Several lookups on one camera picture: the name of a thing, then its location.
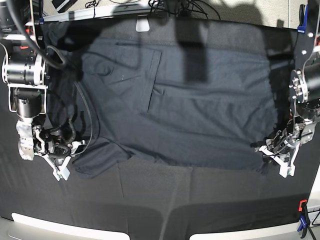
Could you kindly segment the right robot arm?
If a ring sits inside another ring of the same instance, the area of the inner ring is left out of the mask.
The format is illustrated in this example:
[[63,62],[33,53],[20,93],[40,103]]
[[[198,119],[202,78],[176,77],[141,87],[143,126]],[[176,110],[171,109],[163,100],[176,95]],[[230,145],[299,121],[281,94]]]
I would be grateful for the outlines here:
[[90,143],[76,140],[70,114],[59,126],[46,128],[49,70],[62,70],[67,61],[56,47],[44,45],[42,9],[39,0],[1,1],[0,44],[4,57],[0,77],[8,88],[8,108],[18,116],[21,158],[43,158],[60,181],[69,178],[70,160],[84,153]]

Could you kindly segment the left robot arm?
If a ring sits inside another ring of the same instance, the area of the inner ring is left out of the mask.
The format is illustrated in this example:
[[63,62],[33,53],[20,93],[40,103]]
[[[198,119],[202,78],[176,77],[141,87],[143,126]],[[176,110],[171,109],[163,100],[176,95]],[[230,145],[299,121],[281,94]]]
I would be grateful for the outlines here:
[[320,2],[300,5],[295,30],[264,27],[262,33],[277,124],[252,146],[262,154],[263,175],[277,167],[287,178],[294,176],[298,152],[313,140],[320,123]]

